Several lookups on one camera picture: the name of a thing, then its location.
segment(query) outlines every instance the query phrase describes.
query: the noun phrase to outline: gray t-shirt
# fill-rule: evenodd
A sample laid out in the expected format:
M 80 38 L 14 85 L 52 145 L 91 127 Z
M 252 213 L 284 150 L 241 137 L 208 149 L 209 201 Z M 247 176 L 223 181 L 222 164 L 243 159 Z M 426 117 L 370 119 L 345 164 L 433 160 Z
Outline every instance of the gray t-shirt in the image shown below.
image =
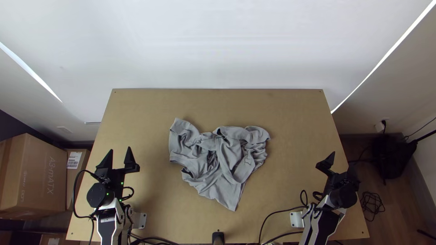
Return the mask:
M 245 181 L 267 157 L 268 132 L 256 126 L 218 127 L 200 133 L 176 118 L 169 133 L 169 159 L 181 164 L 182 179 L 198 194 L 235 211 Z

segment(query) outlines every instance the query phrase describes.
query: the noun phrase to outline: black cable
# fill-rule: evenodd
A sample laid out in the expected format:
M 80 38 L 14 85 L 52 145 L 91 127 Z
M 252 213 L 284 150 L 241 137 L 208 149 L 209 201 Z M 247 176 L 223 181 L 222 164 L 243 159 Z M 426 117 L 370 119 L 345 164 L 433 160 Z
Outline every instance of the black cable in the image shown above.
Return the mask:
M 303 193 L 304 193 L 304 195 L 306 196 L 306 202 L 303 202 L 303 199 L 301 198 Z M 302 190 L 302 191 L 300 192 L 300 202 L 301 202 L 301 204 L 303 204 L 304 206 L 307 207 L 307 205 L 308 205 L 309 202 L 307 201 L 307 192 L 306 192 L 306 190 Z
M 423 234 L 423 235 L 425 235 L 425 236 L 427 236 L 427 237 L 433 239 L 433 240 L 436 240 L 436 237 L 435 237 L 435 236 L 432 236 L 432 235 L 428 234 L 427 232 L 425 232 L 425 231 L 423 231 L 423 230 L 421 230 L 421 229 L 417 229 L 416 231 L 417 231 L 418 233 L 420 233 L 420 234 Z
M 91 237 L 89 238 L 88 245 L 91 245 L 92 235 L 94 235 L 94 220 L 91 219 L 91 222 L 92 222 Z
M 385 131 L 386 131 L 386 121 L 382 120 L 381 123 L 384 125 L 384 127 L 383 127 L 383 134 L 385 134 Z
M 260 237 L 261 237 L 261 235 L 262 235 L 262 229 L 263 229 L 263 226 L 265 225 L 265 222 L 267 221 L 267 219 L 271 216 L 271 215 L 273 215 L 273 214 L 277 214 L 277 213 L 283 213 L 283 212 L 289 212 L 289 211 L 292 211 L 292 210 L 295 210 L 295 209 L 298 209 L 298 208 L 305 208 L 306 206 L 298 206 L 298 207 L 294 207 L 294 208 L 290 208 L 290 209 L 285 209 L 285 210 L 280 210 L 280 211 L 275 211 L 275 212 L 272 212 L 272 213 L 270 213 L 264 220 L 263 220 L 263 223 L 262 223 L 262 226 L 260 227 L 260 232 L 259 232 L 259 242 L 258 242 L 258 244 L 260 244 Z
M 140 238 L 140 237 L 135 236 L 135 235 L 133 235 L 133 234 L 128 233 L 127 235 L 128 235 L 129 237 L 133 237 L 133 238 L 136 239 L 135 241 L 130 242 L 129 245 L 134 245 L 134 244 L 139 244 L 139 243 L 150 244 L 150 245 L 157 245 L 157 244 L 154 243 L 154 242 L 149 242 L 149 241 L 145 242 L 145 241 L 141 241 L 141 238 Z
M 74 185 L 73 185 L 73 213 L 74 213 L 74 216 L 76 216 L 76 217 L 79 218 L 79 219 L 83 219 L 83 218 L 93 219 L 94 217 L 92 217 L 91 215 L 88 215 L 88 216 L 79 216 L 79 215 L 77 214 L 77 212 L 76 212 L 76 185 L 77 185 L 77 181 L 78 181 L 78 179 L 79 179 L 80 174 L 83 173 L 83 172 L 87 172 L 87 173 L 89 173 L 92 177 L 97 178 L 97 176 L 96 176 L 94 173 L 92 173 L 92 172 L 90 172 L 90 171 L 88 171 L 88 170 L 86 170 L 86 169 L 80 170 L 80 171 L 77 173 L 77 175 L 76 175 L 76 179 L 74 179 Z
M 280 237 L 284 237 L 284 236 L 292 235 L 292 234 L 299 234 L 299 233 L 303 233 L 303 232 L 302 232 L 302 231 L 294 231 L 294 232 L 288 232 L 288 233 L 285 233 L 285 234 L 281 234 L 281 235 L 278 235 L 278 236 L 276 236 L 276 237 L 274 237 L 274 238 L 268 240 L 267 242 L 263 243 L 262 245 L 265 245 L 265 244 L 268 244 L 268 243 L 270 243 L 270 242 L 273 242 L 273 241 L 275 241 L 276 239 L 279 239 Z
M 374 221 L 374 218 L 378 213 L 382 213 L 386 210 L 385 206 L 383 205 L 382 199 L 377 193 L 374 192 L 364 191 L 362 193 L 362 198 L 360 199 L 360 205 L 362 206 L 363 211 L 368 211 L 373 214 L 372 219 L 367 219 L 365 217 L 365 220 L 369 222 Z
M 133 194 L 135 194 L 135 190 L 134 190 L 133 188 L 131 188 L 130 186 L 125 186 L 125 187 L 123 187 L 123 190 L 124 190 L 124 189 L 129 189 L 129 190 L 131 190 L 131 191 L 132 191 L 132 194 L 130 194 L 130 195 L 128 195 L 128 196 L 124 196 L 124 197 L 122 197 L 122 198 L 121 198 L 121 201 L 125 201 L 125 200 L 129 199 L 129 198 L 133 197 Z
M 428 123 L 426 123 L 424 126 L 422 126 L 420 129 L 416 130 L 415 132 L 413 132 L 412 134 L 406 135 L 405 137 L 403 137 L 403 139 L 408 140 L 410 136 L 416 134 L 417 132 L 419 132 L 421 129 L 423 129 L 425 126 L 427 126 L 428 124 L 430 124 L 431 122 L 433 122 L 436 119 L 436 117 L 434 117 L 432 120 L 430 120 Z
M 357 162 L 370 162 L 373 159 L 369 158 L 369 159 L 362 159 L 363 154 L 371 147 L 371 145 L 365 147 L 363 149 L 363 151 L 360 153 L 359 158 L 357 160 L 352 160 L 352 161 L 348 161 L 348 164 L 350 163 L 357 163 Z
M 88 171 L 86 169 L 80 170 L 77 173 L 76 178 L 74 179 L 74 185 L 73 185 L 73 213 L 74 213 L 74 216 L 76 216 L 79 219 L 89 218 L 92 221 L 91 237 L 89 238 L 89 242 L 88 242 L 88 245 L 91 245 L 92 235 L 94 234 L 94 220 L 95 220 L 94 214 L 98 210 L 98 208 L 95 209 L 95 211 L 92 214 L 88 215 L 88 216 L 79 216 L 77 214 L 77 212 L 76 212 L 76 185 L 77 185 L 77 180 L 79 179 L 80 174 L 83 173 L 83 172 L 87 172 L 93 178 L 98 179 L 98 177 L 94 173 L 92 173 L 92 172 L 90 172 L 90 171 Z
M 322 193 L 320 193 L 319 191 L 312 192 L 312 196 L 317 201 L 321 201 L 322 200 Z
M 144 243 L 149 243 L 149 244 L 152 244 L 152 245 L 156 245 L 155 243 L 151 243 L 151 242 L 149 242 L 149 241 L 147 241 L 147 240 L 158 240 L 158 241 L 161 241 L 161 242 L 166 243 L 167 245 L 180 245 L 180 244 L 178 244 L 178 243 L 175 243 L 175 242 L 173 242 L 173 241 L 167 240 L 167 239 L 165 239 L 165 238 L 156 237 L 156 236 L 145 237 L 145 238 L 139 238 L 139 237 L 137 237 L 137 236 L 135 236 L 135 235 L 133 236 L 132 234 L 129 234 L 129 235 L 132 236 L 132 237 L 134 237 L 134 238 L 137 238 L 137 240 L 136 240 L 136 241 L 133 241 L 132 243 L 130 243 L 130 245 L 137 245 L 137 244 L 139 244 L 140 242 L 144 242 Z

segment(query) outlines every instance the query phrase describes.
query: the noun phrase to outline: light strip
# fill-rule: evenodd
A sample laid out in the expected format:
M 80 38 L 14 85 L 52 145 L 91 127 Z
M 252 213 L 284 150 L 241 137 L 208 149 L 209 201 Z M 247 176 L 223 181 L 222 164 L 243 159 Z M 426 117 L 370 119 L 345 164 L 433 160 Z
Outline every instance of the light strip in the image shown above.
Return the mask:
M 43 86 L 47 91 L 50 92 L 53 96 L 56 97 L 59 101 L 60 98 L 51 90 L 51 88 L 42 80 L 33 70 L 30 68 L 18 55 L 12 52 L 8 47 L 6 47 L 3 43 L 0 42 L 0 49 L 3 50 L 9 57 L 11 57 L 18 65 L 21 66 L 31 77 L 33 77 L 41 86 Z
M 101 122 L 85 122 L 85 125 L 101 124 Z
M 436 5 L 436 0 L 431 1 L 431 3 L 424 9 L 424 11 L 418 16 L 418 18 L 412 23 L 412 25 L 406 30 L 403 36 L 392 46 L 392 48 L 383 56 L 383 58 L 378 62 L 378 64 L 372 69 L 372 71 L 365 77 L 365 79 L 341 102 L 337 105 L 331 113 L 335 112 L 344 102 L 371 76 L 375 70 L 392 54 L 392 52 L 400 45 L 400 43 L 413 31 L 413 29 L 421 22 L 421 20 L 430 12 L 430 10 Z

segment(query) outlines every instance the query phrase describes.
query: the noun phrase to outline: wall socket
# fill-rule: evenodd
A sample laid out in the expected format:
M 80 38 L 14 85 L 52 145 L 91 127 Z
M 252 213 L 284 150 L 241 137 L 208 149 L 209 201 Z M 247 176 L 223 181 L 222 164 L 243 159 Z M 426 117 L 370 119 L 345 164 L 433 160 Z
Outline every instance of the wall socket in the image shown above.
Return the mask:
M 385 125 L 383 125 L 383 123 L 382 123 L 383 120 L 385 120 L 386 125 L 387 125 L 387 121 L 389 120 L 389 118 L 382 118 L 382 119 L 380 119 L 380 121 L 378 123 L 376 123 L 374 125 L 376 132 L 382 132 L 383 130 L 385 130 Z

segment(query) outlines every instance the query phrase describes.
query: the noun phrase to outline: wooden tabletop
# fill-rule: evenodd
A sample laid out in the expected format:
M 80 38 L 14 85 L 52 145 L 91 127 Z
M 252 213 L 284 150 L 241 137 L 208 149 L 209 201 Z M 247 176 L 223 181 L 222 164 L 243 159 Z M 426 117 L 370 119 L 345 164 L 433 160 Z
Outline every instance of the wooden tabletop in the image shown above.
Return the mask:
M 175 118 L 191 122 L 201 132 L 219 126 L 249 125 L 271 135 L 268 157 L 245 186 L 235 212 L 216 200 L 199 196 L 182 180 L 179 164 L 170 163 L 169 128 Z M 148 214 L 139 236 L 160 236 L 177 243 L 211 243 L 213 232 L 223 231 L 227 243 L 257 243 L 263 219 L 271 212 L 300 206 L 301 190 L 323 191 L 327 177 L 315 168 L 336 151 L 333 171 L 347 170 L 347 160 L 324 92 L 315 89 L 114 89 L 86 169 L 94 172 L 110 149 L 114 168 L 123 167 L 127 147 L 132 148 L 141 171 L 126 175 L 125 186 L 135 189 L 125 203 Z M 93 210 L 86 193 L 95 183 L 85 175 L 76 202 L 79 215 Z M 265 223 L 262 241 L 291 227 L 288 213 Z M 91 222 L 71 218 L 67 239 L 88 240 Z M 279 239 L 299 241 L 300 234 Z M 347 210 L 331 239 L 369 237 L 360 205 Z M 99 241 L 97 231 L 93 240 Z

